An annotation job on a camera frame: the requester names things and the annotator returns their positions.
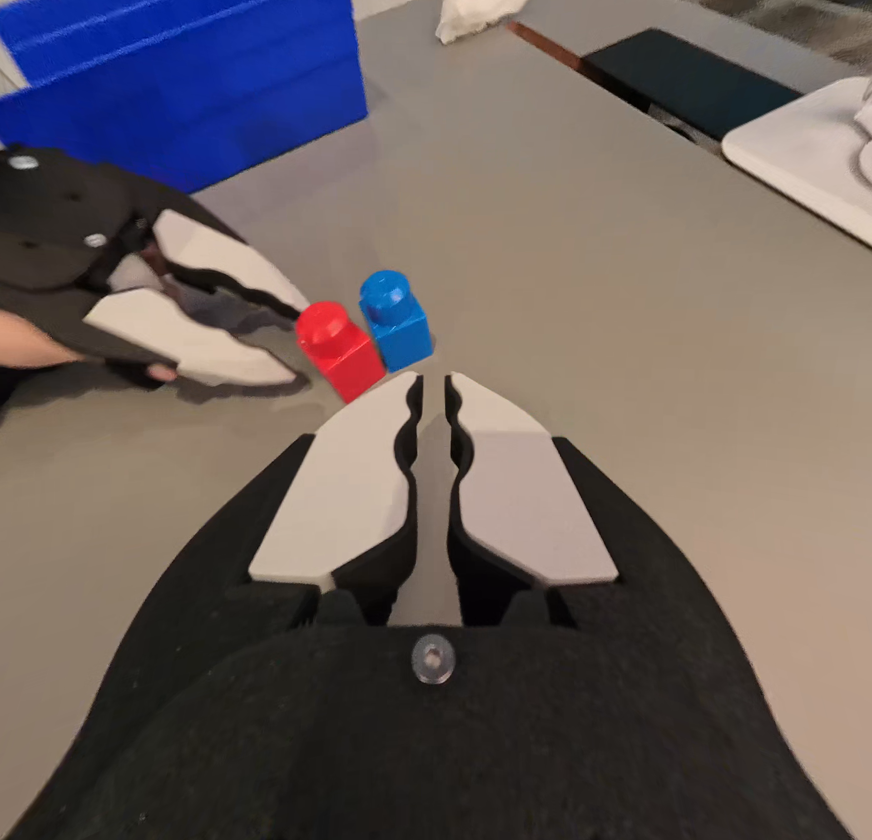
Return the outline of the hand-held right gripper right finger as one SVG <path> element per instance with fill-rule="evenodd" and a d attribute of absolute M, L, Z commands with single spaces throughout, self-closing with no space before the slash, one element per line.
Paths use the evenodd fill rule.
<path fill-rule="evenodd" d="M 446 377 L 459 466 L 460 525 L 475 548 L 544 587 L 605 584 L 618 570 L 548 430 L 462 373 Z"/>

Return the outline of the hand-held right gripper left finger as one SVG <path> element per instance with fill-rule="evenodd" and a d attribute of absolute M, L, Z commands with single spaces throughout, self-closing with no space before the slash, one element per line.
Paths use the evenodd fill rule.
<path fill-rule="evenodd" d="M 344 566 L 398 533 L 411 488 L 396 442 L 420 420 L 422 386 L 401 373 L 321 426 L 248 566 L 252 581 L 333 591 Z"/>

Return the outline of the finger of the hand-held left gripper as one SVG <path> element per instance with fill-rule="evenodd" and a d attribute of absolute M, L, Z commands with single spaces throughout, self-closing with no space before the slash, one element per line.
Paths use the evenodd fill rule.
<path fill-rule="evenodd" d="M 175 211 L 163 211 L 152 232 L 160 253 L 180 282 L 224 289 L 283 318 L 298 318 L 311 303 L 260 252 Z"/>
<path fill-rule="evenodd" d="M 210 387 L 275 388 L 297 375 L 272 353 L 228 332 L 197 323 L 169 296 L 128 289 L 103 297 L 84 323 L 152 353 L 152 362 L 174 363 L 176 373 Z"/>

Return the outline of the red mega block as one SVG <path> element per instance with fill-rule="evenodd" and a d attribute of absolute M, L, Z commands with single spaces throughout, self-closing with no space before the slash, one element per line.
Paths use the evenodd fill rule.
<path fill-rule="evenodd" d="M 340 303 L 312 303 L 300 314 L 296 335 L 302 353 L 346 405 L 386 376 L 376 345 Z"/>

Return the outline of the blue mega block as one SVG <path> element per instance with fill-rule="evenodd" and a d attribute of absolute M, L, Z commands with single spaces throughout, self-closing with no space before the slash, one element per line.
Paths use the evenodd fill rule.
<path fill-rule="evenodd" d="M 359 308 L 388 373 L 398 373 L 433 355 L 425 311 L 407 277 L 379 270 L 363 282 Z"/>

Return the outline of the blue storage bin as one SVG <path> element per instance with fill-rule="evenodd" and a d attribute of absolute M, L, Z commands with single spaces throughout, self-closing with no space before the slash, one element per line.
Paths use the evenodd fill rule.
<path fill-rule="evenodd" d="M 16 0 L 5 145 L 195 193 L 364 119 L 352 0 Z"/>

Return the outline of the person's left hand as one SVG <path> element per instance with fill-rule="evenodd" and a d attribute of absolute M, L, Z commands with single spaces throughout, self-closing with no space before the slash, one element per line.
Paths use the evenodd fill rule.
<path fill-rule="evenodd" d="M 16 371 L 79 363 L 118 361 L 160 385 L 179 378 L 176 365 L 157 357 L 147 344 L 135 344 L 83 321 L 69 306 L 1 312 L 1 366 Z"/>

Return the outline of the white cloth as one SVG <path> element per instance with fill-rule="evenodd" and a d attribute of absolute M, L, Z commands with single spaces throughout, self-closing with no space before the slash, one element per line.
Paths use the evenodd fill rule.
<path fill-rule="evenodd" d="M 530 0 L 442 0 L 435 37 L 442 45 L 478 34 L 518 15 Z"/>

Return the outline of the dark tablet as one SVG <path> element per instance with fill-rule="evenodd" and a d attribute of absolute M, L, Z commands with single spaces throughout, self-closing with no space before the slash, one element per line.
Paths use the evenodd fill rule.
<path fill-rule="evenodd" d="M 641 112 L 658 108 L 716 142 L 803 95 L 654 28 L 584 55 L 576 70 Z"/>

